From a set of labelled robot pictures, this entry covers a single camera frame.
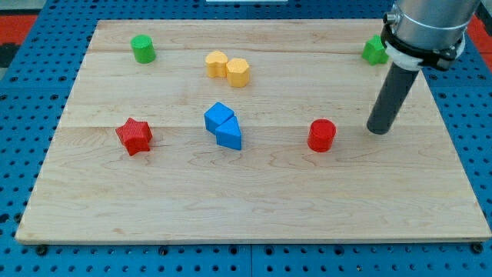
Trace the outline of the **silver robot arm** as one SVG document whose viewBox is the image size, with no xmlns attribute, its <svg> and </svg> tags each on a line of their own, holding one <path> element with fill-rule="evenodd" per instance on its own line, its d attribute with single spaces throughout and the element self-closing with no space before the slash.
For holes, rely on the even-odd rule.
<svg viewBox="0 0 492 277">
<path fill-rule="evenodd" d="M 447 71 L 463 53 L 479 0 L 396 0 L 383 17 L 381 41 L 393 63 L 408 71 Z"/>
</svg>

